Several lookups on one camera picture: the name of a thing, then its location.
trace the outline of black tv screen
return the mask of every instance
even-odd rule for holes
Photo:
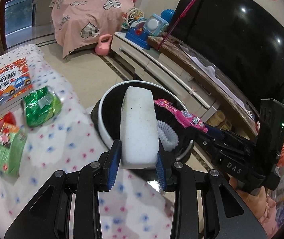
[[[191,0],[180,0],[170,26]],[[197,0],[172,35],[216,65],[257,110],[284,103],[284,27],[253,0]]]

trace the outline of drawer handle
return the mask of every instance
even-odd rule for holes
[[[146,69],[146,66],[143,65],[141,62],[139,62],[137,59],[135,59],[132,55],[130,55],[128,52],[126,52],[123,48],[119,47],[119,51],[122,52],[124,55],[126,55],[128,58],[133,60],[136,64],[138,64],[143,70]]]

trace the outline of kettlebell handle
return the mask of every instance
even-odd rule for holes
[[[105,34],[105,35],[100,36],[99,37],[99,41],[98,41],[98,45],[102,44],[102,39],[103,38],[108,38],[108,41],[106,43],[110,44],[113,36],[111,34]]]

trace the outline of black device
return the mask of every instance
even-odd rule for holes
[[[257,195],[261,186],[275,190],[280,182],[276,164],[284,143],[284,105],[261,100],[257,141],[231,131],[208,127],[208,133],[186,128],[187,135],[212,158],[212,164],[239,181],[239,188]]]
[[[191,0],[180,0],[169,28]],[[259,112],[260,99],[284,104],[284,27],[253,0],[197,0],[172,35],[216,65]]]
[[[101,239],[98,191],[109,191],[110,172],[115,170],[112,165],[118,166],[120,155],[121,141],[116,139],[97,162],[77,172],[53,173],[12,223],[5,239],[68,238],[72,193],[76,193],[74,239]],[[176,162],[161,142],[158,159],[160,182],[166,191],[176,192],[171,239],[198,239],[197,190],[202,192],[205,238],[267,238],[253,213],[217,170],[194,171]]]

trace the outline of hand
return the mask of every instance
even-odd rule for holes
[[[237,187],[237,179],[232,177],[229,180],[229,184],[236,189]],[[236,190],[237,194],[240,195],[245,204],[249,207],[249,209],[253,212],[257,219],[260,219],[266,210],[266,192],[264,186],[261,187],[261,190],[257,196],[253,196],[247,192]]]

